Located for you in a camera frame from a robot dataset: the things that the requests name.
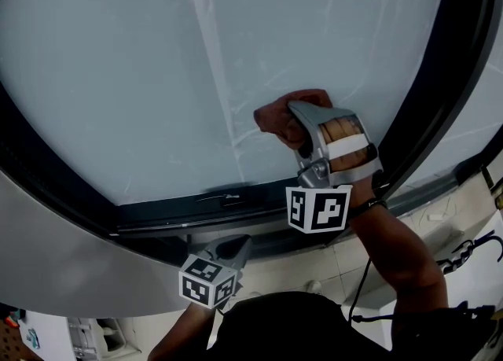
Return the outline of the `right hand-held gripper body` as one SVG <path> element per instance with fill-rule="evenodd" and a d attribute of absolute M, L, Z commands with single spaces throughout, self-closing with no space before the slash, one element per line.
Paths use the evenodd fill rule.
<path fill-rule="evenodd" d="M 352 184 L 383 171 L 376 147 L 369 140 L 357 116 L 351 117 L 362 130 L 336 142 L 325 144 L 320 125 L 303 125 L 308 133 L 304 152 L 315 152 L 317 160 L 299 169 L 297 187 L 286 189 L 288 225 L 305 234 L 343 230 L 349 212 Z M 330 160 L 367 148 L 368 162 L 356 168 L 332 172 Z"/>

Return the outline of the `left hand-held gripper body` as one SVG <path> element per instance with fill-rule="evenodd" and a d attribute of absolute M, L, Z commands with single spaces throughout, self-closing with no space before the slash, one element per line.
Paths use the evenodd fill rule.
<path fill-rule="evenodd" d="M 191 254 L 178 273 L 179 295 L 204 308 L 218 308 L 235 294 L 241 269 L 238 258 Z"/>

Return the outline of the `brown cloth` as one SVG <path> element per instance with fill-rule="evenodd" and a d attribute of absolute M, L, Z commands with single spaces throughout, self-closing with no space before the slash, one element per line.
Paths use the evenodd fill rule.
<path fill-rule="evenodd" d="M 332 108 L 333 104 L 326 90 L 305 89 L 287 93 L 253 112 L 260 131 L 276 135 L 288 148 L 297 150 L 307 141 L 308 133 L 290 111 L 290 101 L 305 101 L 325 108 Z"/>

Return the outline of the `frosted glass window pane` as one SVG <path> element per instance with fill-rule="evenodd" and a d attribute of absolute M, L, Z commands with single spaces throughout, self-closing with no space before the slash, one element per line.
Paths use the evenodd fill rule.
<path fill-rule="evenodd" d="M 440 0 L 0 0 L 0 80 L 114 204 L 295 176 L 253 112 L 326 90 L 380 142 Z"/>

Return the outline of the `person's right forearm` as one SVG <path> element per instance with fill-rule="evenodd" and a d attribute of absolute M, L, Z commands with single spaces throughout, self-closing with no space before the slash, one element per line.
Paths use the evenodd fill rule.
<path fill-rule="evenodd" d="M 420 237 L 381 204 L 350 220 L 382 278 L 396 293 L 395 312 L 448 307 L 446 281 Z"/>

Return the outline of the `person's left forearm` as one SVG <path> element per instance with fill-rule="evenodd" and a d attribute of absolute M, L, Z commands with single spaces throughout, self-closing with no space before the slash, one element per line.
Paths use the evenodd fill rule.
<path fill-rule="evenodd" d="M 203 355 L 216 310 L 190 304 L 169 332 L 149 353 L 148 361 L 186 361 Z"/>

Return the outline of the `person's right hand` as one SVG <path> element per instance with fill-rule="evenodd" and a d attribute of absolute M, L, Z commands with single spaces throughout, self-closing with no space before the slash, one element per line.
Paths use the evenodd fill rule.
<path fill-rule="evenodd" d="M 325 144 L 328 146 L 332 142 L 352 136 L 353 134 L 361 134 L 362 130 L 359 125 L 349 118 L 338 120 L 330 120 L 320 126 Z M 351 168 L 356 168 L 368 162 L 369 151 L 363 148 L 341 157 L 330 160 L 332 172 L 343 171 Z"/>

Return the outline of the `black wristband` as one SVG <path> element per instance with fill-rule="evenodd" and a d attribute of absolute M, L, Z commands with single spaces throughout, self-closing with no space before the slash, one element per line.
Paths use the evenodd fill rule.
<path fill-rule="evenodd" d="M 386 201 L 382 199 L 377 199 L 377 198 L 372 198 L 364 202 L 363 204 L 360 204 L 357 207 L 351 208 L 348 212 L 348 217 L 349 219 L 353 219 L 355 217 L 359 217 L 360 215 L 364 214 L 371 208 L 375 206 L 381 206 L 383 208 L 387 209 L 387 203 Z"/>

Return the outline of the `person's black clothing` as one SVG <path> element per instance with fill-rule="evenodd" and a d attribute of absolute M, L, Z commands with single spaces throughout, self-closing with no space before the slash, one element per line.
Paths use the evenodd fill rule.
<path fill-rule="evenodd" d="M 339 304 L 285 292 L 243 300 L 227 311 L 208 361 L 472 361 L 497 323 L 490 307 L 462 304 L 389 315 L 399 332 L 390 350 L 359 333 Z"/>

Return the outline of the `grey plastic housing part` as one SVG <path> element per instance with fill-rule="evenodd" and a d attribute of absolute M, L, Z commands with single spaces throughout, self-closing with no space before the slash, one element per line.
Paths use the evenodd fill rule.
<path fill-rule="evenodd" d="M 141 353 L 114 318 L 68 318 L 68 330 L 78 361 L 126 361 Z"/>

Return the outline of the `tall frosted fixed pane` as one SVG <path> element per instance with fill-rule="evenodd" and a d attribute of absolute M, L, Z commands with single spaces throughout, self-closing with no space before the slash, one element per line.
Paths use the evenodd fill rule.
<path fill-rule="evenodd" d="M 408 192 L 481 152 L 503 125 L 503 55 L 486 64 L 479 82 L 450 129 L 400 186 Z"/>

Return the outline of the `dark framed glass window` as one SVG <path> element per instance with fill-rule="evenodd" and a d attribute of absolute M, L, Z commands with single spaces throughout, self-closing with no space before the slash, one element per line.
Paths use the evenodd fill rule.
<path fill-rule="evenodd" d="M 503 0 L 441 0 L 424 59 L 405 101 L 379 145 L 384 171 L 376 195 L 395 215 L 439 198 L 489 164 L 503 149 L 503 127 L 481 153 L 446 175 L 399 193 L 433 151 L 472 94 L 497 35 Z M 238 191 L 243 204 L 196 204 L 202 194 L 117 206 L 79 177 L 39 137 L 0 82 L 0 173 L 57 218 L 126 249 L 178 266 L 194 249 L 194 234 L 264 225 L 253 237 L 255 259 L 326 247 L 346 237 L 328 232 L 303 238 L 286 225 L 285 188 L 293 179 L 216 191 Z"/>

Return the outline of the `black and orange tool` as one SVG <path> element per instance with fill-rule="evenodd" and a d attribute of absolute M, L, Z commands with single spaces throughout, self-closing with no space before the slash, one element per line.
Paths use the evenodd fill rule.
<path fill-rule="evenodd" d="M 12 328 L 19 328 L 19 321 L 22 320 L 26 315 L 24 309 L 13 308 L 10 306 L 4 306 L 0 304 L 0 319 Z"/>

